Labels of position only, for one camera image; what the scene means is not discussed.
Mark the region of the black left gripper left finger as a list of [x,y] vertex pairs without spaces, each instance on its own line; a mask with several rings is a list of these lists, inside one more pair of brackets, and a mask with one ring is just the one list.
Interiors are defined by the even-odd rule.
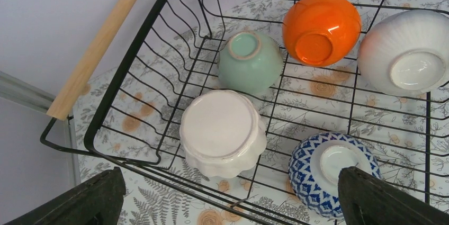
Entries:
[[7,224],[117,224],[125,192],[122,171],[114,167]]

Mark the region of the white ribbed bowl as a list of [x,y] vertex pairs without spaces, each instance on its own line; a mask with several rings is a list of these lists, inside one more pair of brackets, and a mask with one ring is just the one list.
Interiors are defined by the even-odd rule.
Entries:
[[358,49],[361,76],[377,91],[415,96],[448,81],[448,16],[408,10],[380,21]]

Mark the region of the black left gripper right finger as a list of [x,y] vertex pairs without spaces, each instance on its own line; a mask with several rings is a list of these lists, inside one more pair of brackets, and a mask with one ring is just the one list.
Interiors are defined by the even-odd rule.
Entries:
[[339,173],[346,224],[448,224],[448,214],[352,166]]

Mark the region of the mint green bowl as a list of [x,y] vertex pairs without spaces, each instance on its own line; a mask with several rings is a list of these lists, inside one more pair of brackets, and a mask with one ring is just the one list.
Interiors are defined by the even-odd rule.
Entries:
[[270,36],[255,30],[240,31],[220,48],[217,66],[224,87],[257,94],[280,77],[282,52]]

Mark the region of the aluminium frame post left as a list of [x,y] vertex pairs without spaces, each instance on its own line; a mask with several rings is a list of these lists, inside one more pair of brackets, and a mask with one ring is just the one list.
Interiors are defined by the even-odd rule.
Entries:
[[57,120],[40,141],[50,116],[46,114],[55,96],[16,77],[1,72],[1,138],[11,150],[4,154],[18,161],[19,168],[39,181],[49,179],[60,187],[81,182],[78,156],[59,151],[75,148],[73,118]]

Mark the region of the orange glossy bowl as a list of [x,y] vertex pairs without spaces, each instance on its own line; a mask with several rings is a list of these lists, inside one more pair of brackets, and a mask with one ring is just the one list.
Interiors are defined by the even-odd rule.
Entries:
[[299,0],[283,19],[282,38],[292,58],[325,67],[353,49],[361,30],[360,14],[348,0]]

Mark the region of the white scalloped bowl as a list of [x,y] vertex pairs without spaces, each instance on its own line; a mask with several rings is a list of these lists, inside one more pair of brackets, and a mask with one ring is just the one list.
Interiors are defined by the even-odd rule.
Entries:
[[181,118],[185,161],[206,177],[233,178],[265,151],[266,126],[252,102],[230,90],[195,98]]

